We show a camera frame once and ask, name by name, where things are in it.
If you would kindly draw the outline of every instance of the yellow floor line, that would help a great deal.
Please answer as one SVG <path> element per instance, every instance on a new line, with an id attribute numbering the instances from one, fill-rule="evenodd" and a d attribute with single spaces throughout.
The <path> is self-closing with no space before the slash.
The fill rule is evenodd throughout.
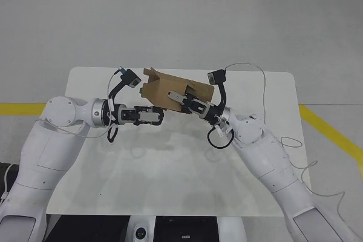
<path id="1" fill-rule="evenodd" d="M 40 115 L 44 107 L 45 103 L 0 103 L 0 115 Z M 356 160 L 363 181 L 363 150 L 304 105 L 299 110 L 302 119 Z"/>
<path id="2" fill-rule="evenodd" d="M 40 115 L 46 103 L 0 103 L 0 115 Z"/>
<path id="3" fill-rule="evenodd" d="M 340 147 L 348 155 L 356 160 L 359 166 L 363 181 L 363 150 L 344 137 L 339 131 L 335 130 L 331 125 L 323 121 L 320 117 L 306 108 L 304 105 L 299 105 L 301 118 L 317 129 L 321 134 L 326 136 L 334 144 Z"/>

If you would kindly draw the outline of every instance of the cardboard box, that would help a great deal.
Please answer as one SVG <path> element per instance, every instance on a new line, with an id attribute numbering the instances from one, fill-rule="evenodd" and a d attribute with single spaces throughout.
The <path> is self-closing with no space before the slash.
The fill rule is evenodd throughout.
<path id="1" fill-rule="evenodd" d="M 148 83 L 144 83 L 140 89 L 141 97 L 159 108 L 181 111 L 180 103 L 168 97 L 170 91 L 182 95 L 190 93 L 203 102 L 210 102 L 214 94 L 214 87 L 211 85 L 161 73 L 153 68 L 144 69 L 144 75 L 149 78 Z"/>

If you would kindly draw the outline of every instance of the floor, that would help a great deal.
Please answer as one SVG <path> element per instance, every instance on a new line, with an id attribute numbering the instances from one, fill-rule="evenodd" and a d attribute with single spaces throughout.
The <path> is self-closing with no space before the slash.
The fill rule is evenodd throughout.
<path id="1" fill-rule="evenodd" d="M 294 75 L 305 104 L 363 149 L 363 0 L 0 0 L 0 102 L 63 95 L 73 67 L 217 69 L 248 61 Z M 251 70 L 237 67 L 233 70 Z M 0 116 L 17 162 L 33 116 Z M 363 237 L 356 161 L 303 122 L 312 188 L 346 191 Z M 334 209 L 337 198 L 323 198 Z M 245 218 L 249 241 L 290 241 L 282 218 Z"/>

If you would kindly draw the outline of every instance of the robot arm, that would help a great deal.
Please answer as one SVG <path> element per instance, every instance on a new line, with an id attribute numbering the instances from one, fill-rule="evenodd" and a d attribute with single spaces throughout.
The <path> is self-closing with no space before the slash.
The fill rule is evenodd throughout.
<path id="1" fill-rule="evenodd" d="M 185 113 L 195 113 L 209 122 L 213 126 L 211 131 L 216 129 L 220 136 L 227 134 L 229 144 L 243 163 L 279 204 L 294 241 L 362 241 L 341 218 L 315 200 L 295 175 L 282 144 L 262 120 L 255 115 L 235 115 L 230 108 L 221 107 L 226 104 L 226 95 L 223 98 L 224 74 L 224 70 L 209 73 L 210 83 L 222 86 L 222 101 L 218 106 L 202 102 L 190 94 L 170 92 L 168 96 L 179 102 Z"/>
<path id="2" fill-rule="evenodd" d="M 130 79 L 134 79 L 134 86 L 138 84 L 135 77 Z M 18 177 L 0 206 L 0 241 L 43 240 L 48 202 L 77 159 L 91 127 L 107 127 L 110 123 L 160 125 L 163 116 L 156 107 L 127 108 L 102 99 L 49 100 L 23 145 Z M 75 135 L 61 130 L 73 125 L 80 125 Z"/>

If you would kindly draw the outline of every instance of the table surface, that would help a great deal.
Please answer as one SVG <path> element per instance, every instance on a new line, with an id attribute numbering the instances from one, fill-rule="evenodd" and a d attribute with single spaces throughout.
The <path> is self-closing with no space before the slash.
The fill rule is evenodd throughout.
<path id="1" fill-rule="evenodd" d="M 143 69 L 132 69 L 142 78 Z M 66 96 L 105 98 L 115 68 L 76 67 Z M 160 70 L 208 83 L 209 70 Z M 295 81 L 290 73 L 266 72 L 266 124 L 277 137 L 303 142 Z M 119 81 L 115 77 L 114 85 Z M 151 104 L 139 88 L 125 87 L 116 102 Z M 263 75 L 228 71 L 227 106 L 240 114 L 263 117 Z M 213 103 L 220 100 L 215 87 Z M 208 144 L 210 126 L 197 116 L 165 111 L 160 126 L 126 124 L 110 144 L 106 137 L 87 139 L 48 204 L 48 214 L 282 216 L 279 206 L 247 170 L 233 147 Z M 89 135 L 103 132 L 92 129 Z M 226 143 L 213 135 L 213 142 Z M 305 146 L 286 148 L 293 164 L 306 166 Z M 309 174 L 304 180 L 309 184 Z"/>

